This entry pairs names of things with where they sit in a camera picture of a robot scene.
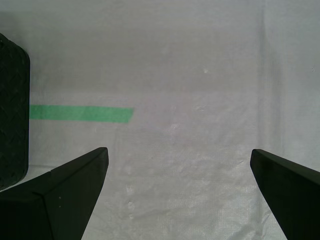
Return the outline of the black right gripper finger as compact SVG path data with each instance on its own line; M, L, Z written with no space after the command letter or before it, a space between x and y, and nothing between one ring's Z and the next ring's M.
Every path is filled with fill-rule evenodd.
M262 149L251 152L259 190L288 240L320 238L320 173Z
M108 149L99 147L0 193L2 240L80 240L102 191Z

